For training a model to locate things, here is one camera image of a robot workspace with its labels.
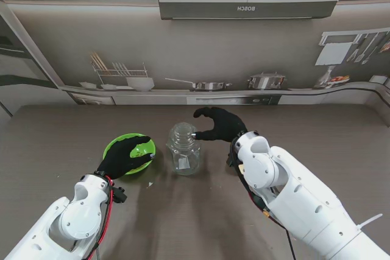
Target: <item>chopsticks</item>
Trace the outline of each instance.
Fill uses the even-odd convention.
[[[102,71],[105,71],[106,74],[111,75],[111,72],[108,70],[107,66],[104,64],[103,60],[98,56],[98,53],[93,52],[91,55],[93,63]]]

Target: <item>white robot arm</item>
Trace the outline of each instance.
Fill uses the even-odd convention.
[[[101,204],[107,200],[110,204],[107,208],[112,204],[112,185],[109,178],[98,175],[83,176],[74,187],[72,202],[66,197],[55,201],[5,260],[84,259],[92,243],[96,242],[102,220]],[[74,243],[71,249],[65,248],[66,240]]]
[[[251,191],[294,237],[325,259],[390,260],[361,231],[381,214],[356,225],[328,186],[284,149],[270,148],[257,132],[242,135],[233,147]],[[271,192],[271,187],[280,185],[284,188],[279,194]]]

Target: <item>black robotic glove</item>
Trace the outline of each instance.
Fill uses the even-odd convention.
[[[98,171],[105,172],[112,180],[122,177],[128,171],[136,169],[153,159],[154,154],[148,153],[136,158],[130,157],[130,152],[137,144],[147,143],[148,136],[134,136],[115,142],[100,163]]]
[[[195,139],[198,140],[224,140],[231,142],[234,137],[241,132],[248,132],[244,122],[236,115],[221,108],[201,108],[197,109],[194,117],[198,118],[201,115],[210,117],[214,121],[214,128],[204,132],[196,132]]]

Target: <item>stainless steel pot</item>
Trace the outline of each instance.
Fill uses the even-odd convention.
[[[173,80],[174,82],[185,82],[192,84],[192,87],[196,91],[218,91],[223,90],[227,86],[232,85],[231,83],[225,83],[225,82],[187,82],[186,80],[179,80],[179,79],[167,79],[167,80]]]
[[[250,90],[273,90],[280,88],[286,76],[277,73],[256,74],[249,81]]]

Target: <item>backsplash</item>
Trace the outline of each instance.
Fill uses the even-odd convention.
[[[390,3],[337,5],[325,19],[174,20],[162,21],[158,7],[102,7],[10,4],[34,42],[66,85],[99,85],[90,64],[98,52],[106,64],[120,62],[131,69],[143,63],[155,89],[190,89],[192,82],[229,82],[230,90],[247,89],[254,74],[283,74],[283,88],[312,88],[327,71],[315,66],[326,31],[390,27]],[[352,42],[351,36],[328,38]],[[390,74],[390,54],[375,54],[366,65],[343,63],[334,76],[368,81]],[[125,78],[105,83],[127,85]]]

